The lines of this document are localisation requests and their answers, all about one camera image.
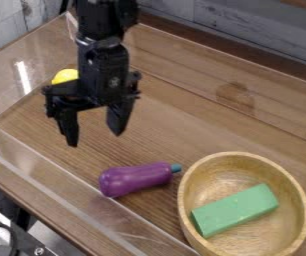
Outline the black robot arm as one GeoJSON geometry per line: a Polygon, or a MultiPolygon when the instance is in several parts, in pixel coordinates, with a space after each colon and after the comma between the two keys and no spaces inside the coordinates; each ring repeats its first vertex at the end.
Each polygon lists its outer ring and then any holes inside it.
{"type": "Polygon", "coordinates": [[[137,24],[136,0],[77,0],[77,72],[41,89],[46,116],[56,120],[66,144],[78,144],[77,114],[104,107],[114,135],[125,131],[138,98],[141,73],[129,69],[122,45],[126,30],[137,24]]]}

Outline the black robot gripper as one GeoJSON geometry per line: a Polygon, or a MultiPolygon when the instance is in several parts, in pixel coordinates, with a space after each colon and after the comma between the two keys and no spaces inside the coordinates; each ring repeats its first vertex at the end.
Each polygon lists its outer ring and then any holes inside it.
{"type": "Polygon", "coordinates": [[[76,39],[76,80],[42,88],[46,116],[54,118],[66,144],[78,144],[77,112],[106,107],[106,125],[120,136],[126,128],[134,101],[138,98],[138,71],[129,70],[129,52],[117,37],[76,39]]]}

